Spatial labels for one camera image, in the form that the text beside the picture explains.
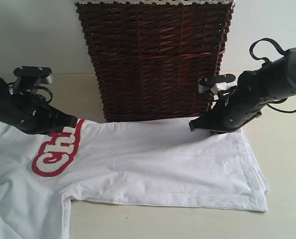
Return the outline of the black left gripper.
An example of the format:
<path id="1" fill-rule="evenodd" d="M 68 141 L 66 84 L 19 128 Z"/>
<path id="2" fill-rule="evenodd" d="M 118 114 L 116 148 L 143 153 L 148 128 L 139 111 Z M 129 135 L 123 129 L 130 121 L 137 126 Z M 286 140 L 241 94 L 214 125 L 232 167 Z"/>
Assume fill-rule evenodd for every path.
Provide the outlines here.
<path id="1" fill-rule="evenodd" d="M 78 118 L 60 113 L 42 97 L 17 93 L 0 101 L 0 121 L 27 134 L 50 134 L 75 128 Z"/>

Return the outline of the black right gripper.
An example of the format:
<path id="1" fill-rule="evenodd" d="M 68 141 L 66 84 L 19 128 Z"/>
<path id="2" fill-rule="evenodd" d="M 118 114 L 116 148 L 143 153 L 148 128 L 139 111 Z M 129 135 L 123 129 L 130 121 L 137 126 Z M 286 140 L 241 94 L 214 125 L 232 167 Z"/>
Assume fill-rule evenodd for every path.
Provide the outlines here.
<path id="1" fill-rule="evenodd" d="M 218 94 L 218 102 L 209 112 L 209 120 L 205 117 L 191 120 L 190 130 L 207 130 L 210 134 L 218 134 L 240 129 L 262 108 L 260 86 L 257 71 L 244 71 L 233 92 Z"/>

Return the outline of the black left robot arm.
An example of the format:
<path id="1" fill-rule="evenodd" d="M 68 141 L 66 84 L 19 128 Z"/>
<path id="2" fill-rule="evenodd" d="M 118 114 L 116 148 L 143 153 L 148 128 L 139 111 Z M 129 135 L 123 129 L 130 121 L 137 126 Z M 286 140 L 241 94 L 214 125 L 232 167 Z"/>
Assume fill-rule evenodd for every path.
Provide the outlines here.
<path id="1" fill-rule="evenodd" d="M 25 134 L 60 133 L 65 127 L 75 128 L 78 119 L 50 105 L 51 99 L 38 94 L 52 83 L 49 67 L 20 66 L 14 69 L 16 80 L 7 83 L 0 77 L 0 122 Z"/>

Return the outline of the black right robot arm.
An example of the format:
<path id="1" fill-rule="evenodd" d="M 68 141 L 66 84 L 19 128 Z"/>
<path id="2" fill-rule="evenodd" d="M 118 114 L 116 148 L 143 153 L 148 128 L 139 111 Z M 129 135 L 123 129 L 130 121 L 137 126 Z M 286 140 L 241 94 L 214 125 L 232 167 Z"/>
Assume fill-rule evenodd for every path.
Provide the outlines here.
<path id="1" fill-rule="evenodd" d="M 234 132 L 261 116 L 261 109 L 274 101 L 296 95 L 296 50 L 255 71 L 244 71 L 236 89 L 220 99 L 203 116 L 190 121 L 192 131 Z"/>

